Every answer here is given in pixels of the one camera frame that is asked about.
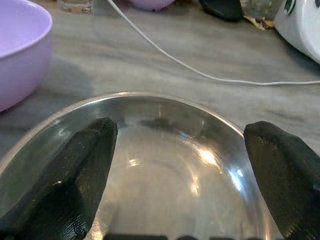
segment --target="purple container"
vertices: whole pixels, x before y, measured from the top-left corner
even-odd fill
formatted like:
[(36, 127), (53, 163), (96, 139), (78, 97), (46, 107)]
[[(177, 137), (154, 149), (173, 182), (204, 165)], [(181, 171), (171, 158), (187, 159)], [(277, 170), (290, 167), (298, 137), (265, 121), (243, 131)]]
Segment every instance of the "purple container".
[(0, 1), (0, 112), (29, 96), (52, 54), (51, 15), (28, 0)]
[(130, 0), (136, 8), (147, 11), (161, 10), (172, 4), (174, 1), (175, 0)]

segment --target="white appliance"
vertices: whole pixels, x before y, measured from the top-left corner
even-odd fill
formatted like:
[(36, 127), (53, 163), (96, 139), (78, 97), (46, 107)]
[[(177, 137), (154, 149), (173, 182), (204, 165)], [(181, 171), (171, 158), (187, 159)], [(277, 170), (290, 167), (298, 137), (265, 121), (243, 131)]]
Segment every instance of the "white appliance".
[(320, 64), (320, 0), (284, 0), (274, 26), (292, 46)]

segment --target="lavender plastic bowl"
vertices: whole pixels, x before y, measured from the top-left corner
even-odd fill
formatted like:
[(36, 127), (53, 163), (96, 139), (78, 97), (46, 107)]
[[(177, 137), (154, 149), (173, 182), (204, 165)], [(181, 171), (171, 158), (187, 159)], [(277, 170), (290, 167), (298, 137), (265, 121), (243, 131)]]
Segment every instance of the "lavender plastic bowl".
[(30, 95), (52, 53), (51, 15), (28, 0), (0, 1), (0, 112)]
[(172, 4), (174, 1), (175, 0), (130, 0), (130, 2), (138, 9), (147, 11), (161, 10)]

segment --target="stainless steel bowl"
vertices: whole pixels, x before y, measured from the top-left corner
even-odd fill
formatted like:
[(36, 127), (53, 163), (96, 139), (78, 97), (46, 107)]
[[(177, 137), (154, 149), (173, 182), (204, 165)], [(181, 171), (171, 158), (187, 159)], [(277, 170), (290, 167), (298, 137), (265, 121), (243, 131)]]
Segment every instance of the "stainless steel bowl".
[(118, 139), (86, 239), (107, 231), (274, 239), (241, 131), (195, 103), (139, 92), (82, 101), (32, 129), (0, 163), (0, 217), (64, 141), (106, 116), (117, 122)]

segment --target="marble countertop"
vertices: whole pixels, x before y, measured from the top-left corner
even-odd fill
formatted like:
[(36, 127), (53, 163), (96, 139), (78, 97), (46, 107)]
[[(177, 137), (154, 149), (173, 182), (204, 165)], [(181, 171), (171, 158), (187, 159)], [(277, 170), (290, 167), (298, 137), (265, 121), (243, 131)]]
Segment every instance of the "marble countertop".
[[(54, 112), (89, 97), (123, 91), (183, 97), (240, 128), (270, 121), (320, 153), (320, 85), (217, 83), (154, 50), (104, 0), (95, 0), (93, 14), (63, 12), (53, 0), (36, 2), (53, 16), (52, 64), (33, 95), (0, 113), (0, 158)], [(205, 14), (196, 2), (179, 2), (157, 13), (119, 4), (166, 51), (206, 73), (259, 82), (320, 80), (320, 65), (273, 30), (262, 32), (245, 21), (224, 22)]]

